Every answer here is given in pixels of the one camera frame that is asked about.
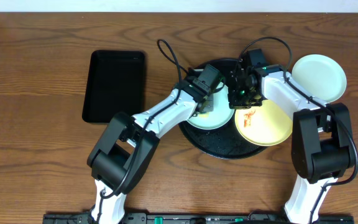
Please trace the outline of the green yellow sponge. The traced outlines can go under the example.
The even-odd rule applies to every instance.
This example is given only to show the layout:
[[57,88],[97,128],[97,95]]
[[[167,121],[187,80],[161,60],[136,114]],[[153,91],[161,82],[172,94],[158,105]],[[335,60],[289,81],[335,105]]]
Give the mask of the green yellow sponge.
[[209,112],[199,113],[198,116],[201,118],[207,118],[209,116]]

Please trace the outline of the yellow plate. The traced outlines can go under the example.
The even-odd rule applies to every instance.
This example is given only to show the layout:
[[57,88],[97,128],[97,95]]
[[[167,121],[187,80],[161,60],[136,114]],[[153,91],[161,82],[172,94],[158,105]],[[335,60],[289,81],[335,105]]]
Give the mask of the yellow plate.
[[274,146],[292,134],[292,120],[271,100],[262,106],[236,110],[234,121],[241,136],[258,146]]

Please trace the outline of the mint green plate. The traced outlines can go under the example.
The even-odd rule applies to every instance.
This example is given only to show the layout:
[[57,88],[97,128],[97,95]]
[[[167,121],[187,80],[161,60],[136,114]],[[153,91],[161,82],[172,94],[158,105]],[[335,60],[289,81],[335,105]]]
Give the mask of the mint green plate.
[[340,64],[325,55],[302,57],[294,64],[291,75],[306,91],[326,102],[338,100],[347,87]]
[[228,87],[221,82],[218,88],[221,88],[221,90],[213,93],[212,103],[209,104],[213,106],[209,116],[201,118],[198,116],[199,113],[195,113],[194,116],[187,120],[192,126],[203,130],[217,129],[225,125],[232,118],[234,109],[229,107],[227,98]]

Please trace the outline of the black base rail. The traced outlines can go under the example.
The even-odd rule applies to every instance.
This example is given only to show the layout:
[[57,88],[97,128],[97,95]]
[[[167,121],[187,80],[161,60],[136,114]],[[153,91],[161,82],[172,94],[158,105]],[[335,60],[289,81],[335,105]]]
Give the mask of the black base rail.
[[[167,215],[127,213],[119,224],[231,224],[231,223],[288,223],[280,215],[254,213],[251,216],[236,215]],[[43,224],[87,224],[95,223],[89,213],[45,214]]]

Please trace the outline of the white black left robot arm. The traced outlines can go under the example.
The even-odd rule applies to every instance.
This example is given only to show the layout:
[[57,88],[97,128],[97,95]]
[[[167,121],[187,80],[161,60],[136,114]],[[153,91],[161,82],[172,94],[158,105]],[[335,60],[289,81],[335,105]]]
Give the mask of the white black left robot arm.
[[213,82],[205,90],[205,83],[182,81],[151,109],[113,116],[87,158],[97,188],[91,211],[95,223],[123,219],[126,196],[145,174],[160,138],[202,108],[219,84]]

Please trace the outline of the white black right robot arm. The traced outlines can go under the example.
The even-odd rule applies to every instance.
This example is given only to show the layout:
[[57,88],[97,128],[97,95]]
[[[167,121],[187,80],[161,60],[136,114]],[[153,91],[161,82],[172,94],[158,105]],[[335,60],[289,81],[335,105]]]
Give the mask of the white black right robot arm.
[[358,172],[358,152],[348,108],[330,104],[311,91],[323,90],[327,76],[301,82],[281,65],[236,65],[227,78],[229,105],[262,106],[271,100],[292,120],[291,159],[298,174],[284,206],[290,223],[314,223],[332,186]]

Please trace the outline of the black rectangular water tray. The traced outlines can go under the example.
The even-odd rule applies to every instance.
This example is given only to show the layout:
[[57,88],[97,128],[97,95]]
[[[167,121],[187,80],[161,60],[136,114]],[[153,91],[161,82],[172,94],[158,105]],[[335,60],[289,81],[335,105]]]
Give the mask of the black rectangular water tray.
[[91,54],[82,118],[109,123],[118,112],[144,107],[146,57],[142,51],[95,50]]

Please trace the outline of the black round serving tray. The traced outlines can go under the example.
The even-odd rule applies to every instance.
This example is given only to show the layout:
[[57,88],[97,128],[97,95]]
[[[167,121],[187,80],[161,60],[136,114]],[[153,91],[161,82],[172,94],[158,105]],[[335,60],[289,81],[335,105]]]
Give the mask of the black round serving tray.
[[241,136],[235,125],[234,114],[225,125],[217,129],[199,129],[188,121],[180,123],[179,127],[192,145],[220,159],[244,159],[266,149],[265,146],[252,144]]

